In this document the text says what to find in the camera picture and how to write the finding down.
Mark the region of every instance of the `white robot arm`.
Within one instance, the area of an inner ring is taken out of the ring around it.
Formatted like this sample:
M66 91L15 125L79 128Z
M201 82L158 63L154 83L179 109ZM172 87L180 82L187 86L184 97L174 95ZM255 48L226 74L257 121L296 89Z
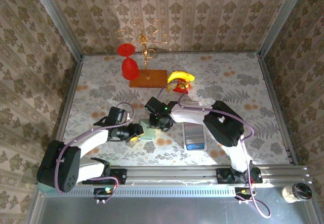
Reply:
M192 106L189 105L190 108L197 108L197 111L193 110L187 110L182 107L180 107L178 104L175 105L172 108L171 111L171 117L176 123L182 123L182 122L189 122L193 124L201 124L205 125L204 118L207 114L209 114L209 111L199 111L201 106ZM210 108L212 109L212 106L204 106L204 108ZM219 121L223 123L225 120L225 117L219 118ZM245 172L248 168L246 163L246 158L244 155L243 148L240 145L240 140L237 142L237 146L232 147L226 147L225 149L228 153L229 158L231 159L231 166L233 169L239 171L239 172Z
M122 123L125 110L111 107L108 116L94 127L68 144L51 141L37 172L39 183L68 192L78 182L109 176L109 162L98 158L83 157L86 153L107 141L131 141L144 134L140 124Z

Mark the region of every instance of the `jar lid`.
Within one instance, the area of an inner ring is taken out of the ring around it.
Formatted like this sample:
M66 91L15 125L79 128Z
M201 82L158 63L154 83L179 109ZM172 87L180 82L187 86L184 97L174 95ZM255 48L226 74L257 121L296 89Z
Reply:
M294 196L300 200L309 200L312 198L312 189L304 183L293 185L292 192Z

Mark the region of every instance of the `glass jar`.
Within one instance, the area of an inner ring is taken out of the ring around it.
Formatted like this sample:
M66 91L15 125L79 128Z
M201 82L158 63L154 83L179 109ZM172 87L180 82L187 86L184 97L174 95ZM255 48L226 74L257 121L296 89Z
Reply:
M309 200L312 197L312 189L304 183L298 183L284 187L281 194L288 203L294 203Z

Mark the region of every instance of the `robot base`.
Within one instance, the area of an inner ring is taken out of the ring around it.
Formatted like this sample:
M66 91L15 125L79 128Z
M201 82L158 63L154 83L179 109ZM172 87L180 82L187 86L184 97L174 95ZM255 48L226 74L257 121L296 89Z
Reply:
M216 174L218 184L247 184L249 182L247 170L245 172L239 172L233 168L218 168ZM259 168L250 167L250 174L254 183L263 183Z

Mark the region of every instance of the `wire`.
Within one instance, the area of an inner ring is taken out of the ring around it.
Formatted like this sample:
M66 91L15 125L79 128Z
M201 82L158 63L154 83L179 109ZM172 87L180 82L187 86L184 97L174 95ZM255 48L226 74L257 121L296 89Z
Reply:
M251 202L252 201L252 200L246 200L243 197L241 197L240 195L236 195L236 197L239 198L239 199L241 199L242 201L248 201L248 202ZM265 217L265 218L270 218L271 212L270 212L269 207L264 202L262 202L261 200L255 200L255 201L261 203L268 210L269 217Z
M63 192L59 188L58 175L59 175L60 162L62 160L63 154L66 151L66 149L70 145L72 145L73 143L76 143L76 142L80 141L84 137L87 137L88 135L90 135L90 134L92 134L94 132L102 131L102 130L106 130L106 129L111 129L111 128L117 128L117 127L124 126L124 125L128 124L129 122L131 122L133 120L133 118L134 118L134 108L133 108L133 106L130 103L126 103L126 102L122 102L122 103L130 105L131 108L132 108L133 115L130 118L130 120L128 120L128 121L126 121L125 123L122 123L122 124L116 124L116 125L104 126L104 127L101 127L101 128L93 128L93 129L90 129L90 130L82 133L78 137L74 138L73 140L71 140L68 144L66 144L62 148L62 150L61 150L61 152L60 152L60 154L59 154L59 156L58 156L58 158L56 160L56 166L55 166L55 172L54 172L54 186L55 186L55 189L56 189L56 191L57 191L58 194L63 194Z
M171 127L173 126L173 123L170 124L170 128L167 128L167 129L162 129L160 128L163 132L167 132L169 129L171 129Z
M127 102L121 102L121 103L119 103L119 104L116 105L116 108L119 105L121 105L121 104L127 104L127 105L129 105L132 108L132 117L131 118L133 118L134 117L134 108L133 108L133 105L131 105L130 103L127 103Z
M252 183L252 189L255 191L254 196L256 196L257 195L257 187L255 186L255 181L253 178L251 178L251 183Z
M251 191L251 197L252 197L252 201L255 205L255 208L258 210L258 212L260 213L260 215L264 218L270 218L271 217L271 212L270 212L270 209L268 208L268 206L266 204L264 204L262 201L260 200L256 200L254 198L254 195L253 195L253 192L252 192L252 184L251 184L251 173L250 173L250 167L249 167L249 161L248 161L248 152L247 152L247 149L245 147L245 143L244 141L241 141L241 146L243 148L243 151L244 151L244 155L245 155L245 159L246 159L246 162L247 162L247 165L248 165L248 177L249 177L249 188L250 188L250 191ZM268 215L265 215L261 210L260 208L258 207L258 204L257 202L260 202L261 204L263 204L267 210L268 210Z
M169 83L167 83L164 87L161 88L160 92L158 93L156 99L161 95L163 89L165 89L169 84L171 83L179 83L181 85L183 85L185 87L185 84L180 82L180 81L171 81ZM216 109L209 109L209 108L203 108L203 107L187 107L187 106L183 106L181 104L181 99L182 97L186 94L186 91L183 92L183 94L179 97L178 99L178 105L183 108L183 109L186 109L186 110L192 110L192 111L211 111L211 112L215 112L215 113L218 113L218 114L222 114L222 115L225 115L225 116L228 116L228 117L231 117L239 122L241 122L242 124L246 125L249 127L249 129L251 130L251 133L247 136L247 137L244 137L242 140L241 140L241 146L243 148L243 152L244 152L244 155L245 155L245 159L246 159L246 164L247 164L247 167L248 167L248 178L249 178L249 188L250 188L250 191L251 191L251 196L252 196L252 201L255 205L255 208L258 210L258 212L260 213L260 215L264 218L270 218L271 217L271 212L270 212L270 209L268 208L268 206L266 206L263 202L259 201L259 200L256 200L254 198L254 195L253 195L253 191L252 191L252 184L251 184L251 173L250 173L250 166L249 166L249 157L248 157L248 153L247 153L247 149L245 148L245 144L244 144L244 141L251 138L253 135L254 135L254 129L253 127L248 124L246 121L242 120L241 118L235 116L235 115L232 115L232 114L229 114L227 112L223 112L223 111L220 111L220 110L216 110ZM268 215L265 215L261 210L260 208L258 207L258 204L257 202L260 202L262 203L268 210L269 214Z
M94 178L90 178L90 180L94 180L94 181L100 181L100 180L114 180L114 181L115 181L115 185L114 185L114 187L113 187L113 191L112 191L111 195L109 196L109 198L107 198L107 199L105 200L105 203L107 203L107 202L108 202L108 201L113 197L113 195L116 193L117 188L118 188L118 186L119 186L119 181L118 181L118 179L115 178L115 177L111 177L111 176L109 176L109 177L94 177ZM95 200L96 200L96 201L97 201L97 199L98 199L98 194L99 194L100 192L101 192L101 191L97 191L96 194L95 194Z

